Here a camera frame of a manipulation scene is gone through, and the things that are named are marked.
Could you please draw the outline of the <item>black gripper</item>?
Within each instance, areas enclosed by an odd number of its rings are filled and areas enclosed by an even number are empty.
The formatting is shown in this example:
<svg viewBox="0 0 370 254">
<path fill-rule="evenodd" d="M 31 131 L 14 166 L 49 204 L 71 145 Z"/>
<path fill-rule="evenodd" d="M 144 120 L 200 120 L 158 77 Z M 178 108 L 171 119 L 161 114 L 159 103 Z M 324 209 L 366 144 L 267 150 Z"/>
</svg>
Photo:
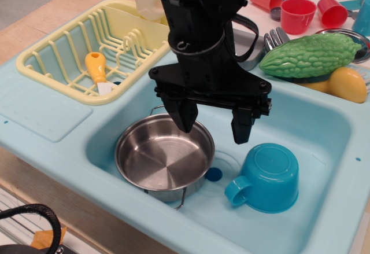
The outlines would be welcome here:
<svg viewBox="0 0 370 254">
<path fill-rule="evenodd" d="M 157 66 L 149 76 L 156 93 L 179 130 L 189 133 L 198 116 L 197 104 L 232 110 L 234 141 L 249 141 L 255 119 L 268 115 L 271 84 L 245 71 L 225 45 L 202 56 L 179 56 L 175 64 Z"/>
</svg>

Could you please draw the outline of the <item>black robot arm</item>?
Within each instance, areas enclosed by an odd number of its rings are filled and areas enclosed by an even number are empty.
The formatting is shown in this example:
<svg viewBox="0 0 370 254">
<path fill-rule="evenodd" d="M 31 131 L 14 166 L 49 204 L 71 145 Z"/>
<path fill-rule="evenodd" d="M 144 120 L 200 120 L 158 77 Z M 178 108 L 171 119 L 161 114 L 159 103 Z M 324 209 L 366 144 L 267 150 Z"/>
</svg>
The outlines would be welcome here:
<svg viewBox="0 0 370 254">
<path fill-rule="evenodd" d="M 258 32 L 254 22 L 239 14 L 247 0 L 160 1 L 177 63 L 150 70 L 157 96 L 184 132 L 191 131 L 198 105 L 230 109 L 234 141 L 246 143 L 255 119 L 271 108 L 271 84 L 241 66 L 254 46 L 240 56 L 235 53 L 233 23 Z"/>
</svg>

